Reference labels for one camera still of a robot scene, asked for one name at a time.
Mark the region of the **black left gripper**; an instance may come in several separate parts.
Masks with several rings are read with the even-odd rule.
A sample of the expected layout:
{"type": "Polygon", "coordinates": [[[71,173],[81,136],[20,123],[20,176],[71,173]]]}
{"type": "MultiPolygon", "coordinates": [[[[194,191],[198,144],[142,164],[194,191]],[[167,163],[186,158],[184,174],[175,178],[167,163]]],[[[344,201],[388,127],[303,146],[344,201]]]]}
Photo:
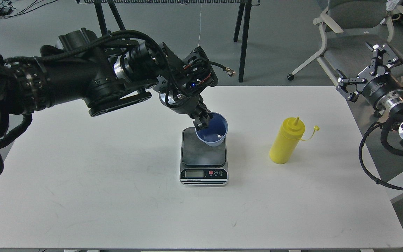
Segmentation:
{"type": "Polygon", "coordinates": [[[221,68],[229,77],[235,75],[235,70],[210,61],[201,46],[193,49],[185,59],[176,56],[165,43],[161,43],[160,48],[166,54],[171,70],[159,74],[161,83],[154,88],[160,93],[162,104],[194,119],[192,123],[196,130],[208,128],[213,115],[200,94],[219,82],[213,67],[221,68]]]}

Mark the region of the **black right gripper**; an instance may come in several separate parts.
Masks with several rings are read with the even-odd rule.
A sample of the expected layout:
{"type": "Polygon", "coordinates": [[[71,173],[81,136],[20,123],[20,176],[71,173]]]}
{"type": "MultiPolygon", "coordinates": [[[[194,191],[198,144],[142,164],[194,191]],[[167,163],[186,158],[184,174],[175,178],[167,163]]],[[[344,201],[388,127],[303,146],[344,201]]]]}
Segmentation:
{"type": "Polygon", "coordinates": [[[365,45],[372,51],[369,74],[362,74],[362,78],[347,78],[341,70],[335,70],[339,75],[335,89],[349,102],[356,102],[362,93],[374,110],[391,111],[403,103],[403,85],[390,71],[402,65],[403,59],[387,43],[365,45]]]}

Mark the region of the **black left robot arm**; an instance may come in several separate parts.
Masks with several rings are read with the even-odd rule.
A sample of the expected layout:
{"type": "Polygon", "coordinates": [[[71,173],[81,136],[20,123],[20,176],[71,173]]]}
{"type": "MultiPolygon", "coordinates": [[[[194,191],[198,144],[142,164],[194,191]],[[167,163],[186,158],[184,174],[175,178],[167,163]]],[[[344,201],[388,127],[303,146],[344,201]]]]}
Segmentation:
{"type": "MultiPolygon", "coordinates": [[[[41,56],[0,55],[0,150],[23,134],[32,114],[82,99],[92,117],[136,105],[160,94],[163,105],[188,115],[197,130],[213,120],[201,93],[218,84],[213,67],[235,72],[208,59],[198,46],[179,59],[164,43],[136,30],[97,37],[80,30],[43,45],[41,56]]],[[[0,175],[4,169],[0,153],[0,175]]]]}

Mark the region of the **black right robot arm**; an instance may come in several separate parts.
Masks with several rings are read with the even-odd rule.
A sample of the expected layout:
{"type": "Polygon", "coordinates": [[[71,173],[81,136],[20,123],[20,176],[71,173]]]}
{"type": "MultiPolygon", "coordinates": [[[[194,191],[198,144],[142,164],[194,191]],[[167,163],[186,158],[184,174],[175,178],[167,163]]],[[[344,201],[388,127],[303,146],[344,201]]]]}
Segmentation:
{"type": "Polygon", "coordinates": [[[372,51],[371,62],[355,78],[347,78],[342,71],[337,70],[338,85],[336,90],[350,102],[356,102],[363,95],[373,106],[376,113],[386,111],[388,119],[383,122],[374,122],[363,134],[359,145],[359,161],[363,171],[376,182],[386,188],[401,190],[402,187],[385,182],[368,171],[362,159],[362,148],[367,137],[377,128],[382,132],[380,142],[390,153],[403,156],[403,84],[390,72],[391,68],[403,64],[388,44],[371,45],[365,43],[372,51]]]}

